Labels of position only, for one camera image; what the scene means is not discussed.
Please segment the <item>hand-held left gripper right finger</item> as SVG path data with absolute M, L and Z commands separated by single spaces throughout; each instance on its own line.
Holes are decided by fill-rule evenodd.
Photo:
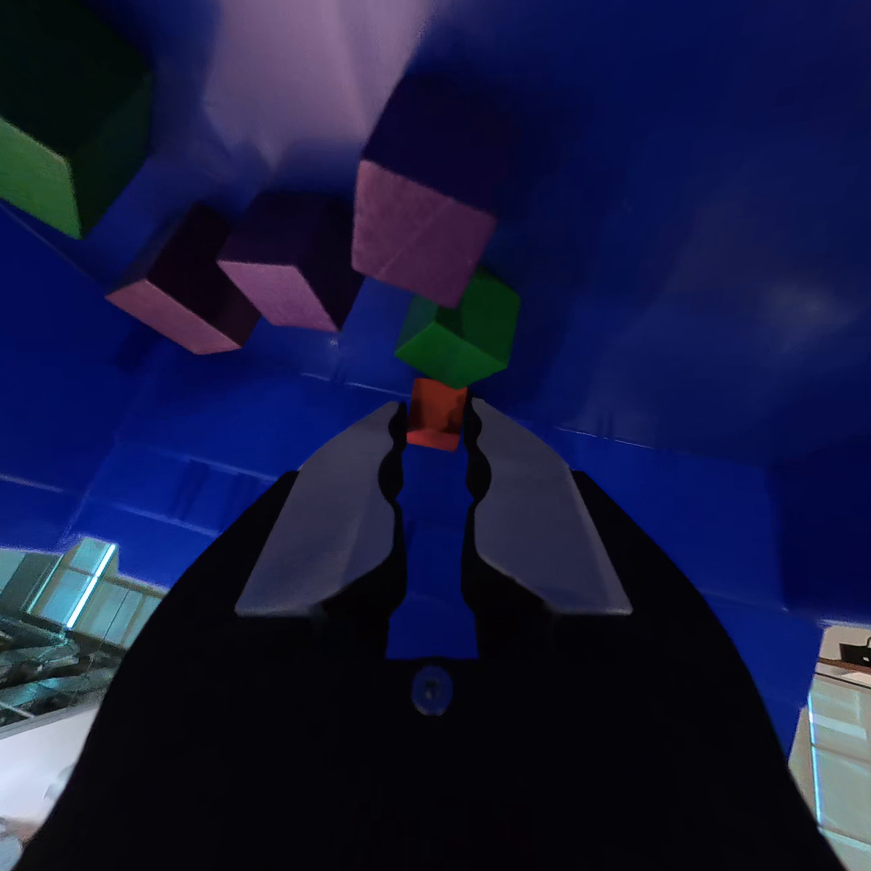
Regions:
M 569 465 L 481 398 L 466 412 L 475 556 L 566 616 L 633 608 Z

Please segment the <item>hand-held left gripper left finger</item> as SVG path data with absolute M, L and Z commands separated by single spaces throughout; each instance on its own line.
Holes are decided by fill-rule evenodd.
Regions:
M 401 453 L 406 406 L 389 401 L 298 470 L 234 607 L 239 617 L 321 609 L 391 613 L 405 588 Z

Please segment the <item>red cube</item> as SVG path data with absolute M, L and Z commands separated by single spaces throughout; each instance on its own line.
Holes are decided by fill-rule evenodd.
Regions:
M 468 398 L 467 387 L 454 389 L 437 380 L 416 378 L 408 410 L 408 445 L 456 452 Z

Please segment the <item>blue plastic bin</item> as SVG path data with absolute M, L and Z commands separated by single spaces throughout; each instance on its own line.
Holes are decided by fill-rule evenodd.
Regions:
M 105 297 L 202 201 L 349 197 L 406 71 L 511 124 L 486 266 L 522 300 L 484 397 L 588 470 L 747 660 L 869 615 L 869 2 L 76 2 L 151 80 L 83 239 L 2 203 L 2 542 L 170 586 L 261 481 L 407 394 L 408 295 L 196 356 Z

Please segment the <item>green cube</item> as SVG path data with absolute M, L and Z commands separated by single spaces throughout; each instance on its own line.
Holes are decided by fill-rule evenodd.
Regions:
M 152 74 L 72 1 L 1 3 L 1 194 L 73 239 L 147 159 Z
M 469 387 L 509 365 L 520 305 L 510 286 L 476 267 L 455 308 L 412 298 L 395 356 L 452 389 Z

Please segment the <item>pink cube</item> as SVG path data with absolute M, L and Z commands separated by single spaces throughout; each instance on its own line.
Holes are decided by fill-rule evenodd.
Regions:
M 364 277 L 352 265 L 353 211 L 331 195 L 264 191 L 216 257 L 272 325 L 341 332 Z
M 358 163 L 354 269 L 456 308 L 495 233 L 514 144 L 507 115 L 479 91 L 404 74 Z
M 217 262 L 231 233 L 202 202 L 147 243 L 106 299 L 192 354 L 242 348 L 260 313 Z

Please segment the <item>background shelving unit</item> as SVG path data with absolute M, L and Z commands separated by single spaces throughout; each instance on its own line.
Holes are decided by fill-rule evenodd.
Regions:
M 114 543 L 2 549 L 1 726 L 97 705 L 166 590 L 118 570 Z

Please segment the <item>white cabinet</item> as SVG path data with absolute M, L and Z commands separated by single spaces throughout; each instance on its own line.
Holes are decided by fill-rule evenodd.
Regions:
M 869 647 L 869 626 L 824 626 L 789 767 L 818 828 L 833 845 L 869 854 L 869 653 L 847 664 L 842 646 Z

